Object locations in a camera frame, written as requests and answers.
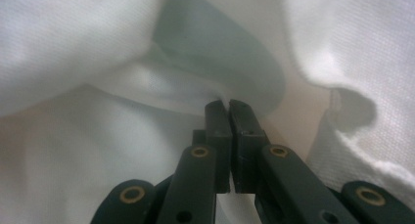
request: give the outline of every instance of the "brass screw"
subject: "brass screw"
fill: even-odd
[[[132,186],[125,188],[121,194],[119,194],[119,199],[124,203],[135,203],[140,201],[146,195],[146,191],[140,186]]]
[[[381,194],[366,187],[357,188],[356,193],[361,200],[375,206],[382,206],[385,205],[385,203],[387,203],[387,201]]]
[[[208,155],[208,149],[205,147],[197,147],[192,150],[193,157],[206,157]]]
[[[272,147],[269,152],[277,157],[286,157],[288,154],[288,151],[281,147]]]

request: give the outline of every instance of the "white cloth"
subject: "white cloth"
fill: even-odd
[[[0,223],[88,223],[116,184],[157,184],[216,99],[253,106],[326,185],[415,210],[414,5],[0,0]],[[216,216],[259,223],[250,196]]]

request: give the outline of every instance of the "bolt hole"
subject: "bolt hole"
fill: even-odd
[[[208,155],[208,149],[203,147],[198,147],[192,150],[193,157],[205,157]]]
[[[325,211],[323,210],[321,212],[321,218],[323,218],[323,220],[327,223],[330,224],[337,224],[339,223],[339,219],[337,218],[337,216],[329,211]]]
[[[140,191],[138,191],[138,190],[130,190],[130,191],[126,192],[124,196],[127,199],[135,199],[135,198],[138,198],[140,196]]]
[[[370,192],[362,192],[362,196],[367,200],[378,202],[380,198],[373,193]]]
[[[188,211],[181,211],[177,213],[176,220],[180,223],[187,223],[192,220],[192,213]]]
[[[274,154],[279,154],[279,155],[281,155],[281,154],[284,154],[286,151],[284,151],[284,150],[282,150],[282,149],[273,149],[273,150],[272,150],[272,152],[273,152]]]

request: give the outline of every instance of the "black plastic part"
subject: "black plastic part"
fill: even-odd
[[[192,145],[205,144],[207,141],[207,132],[204,129],[193,130]]]
[[[206,145],[187,148],[177,165],[158,217],[158,224],[212,224],[216,151]]]
[[[335,198],[337,198],[339,200],[339,202],[344,203],[344,199],[342,197],[342,194],[336,190],[333,190],[331,188],[327,188],[329,189],[329,191],[333,194],[333,196],[335,196]]]
[[[234,134],[232,175],[235,192],[254,194],[260,179],[256,158],[269,140],[249,105],[236,100],[231,100],[229,104]]]
[[[154,224],[157,221],[161,206],[164,202],[165,194],[167,194],[168,188],[170,186],[173,175],[162,180],[158,185],[156,185],[156,198],[153,201],[152,208],[149,211],[147,220],[149,224]]]
[[[216,192],[230,192],[232,130],[222,102],[214,101],[205,106],[206,143],[216,149]]]
[[[284,213],[265,181],[259,182],[254,203],[262,224],[284,223]]]
[[[343,186],[345,205],[361,223],[414,224],[415,214],[385,189],[356,181]]]
[[[286,223],[358,223],[292,150],[265,146],[258,163]]]
[[[132,197],[139,196],[137,190],[124,193],[125,189],[140,187],[144,196],[137,202]],[[123,202],[122,194],[130,202]],[[91,224],[151,224],[151,208],[156,198],[152,184],[141,180],[129,180],[117,185],[98,207]]]

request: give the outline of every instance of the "crumpled white towel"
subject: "crumpled white towel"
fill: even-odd
[[[116,184],[171,174],[231,98],[326,185],[415,209],[414,5],[0,0],[0,223],[89,222]],[[219,196],[217,223],[258,223],[251,198]]]

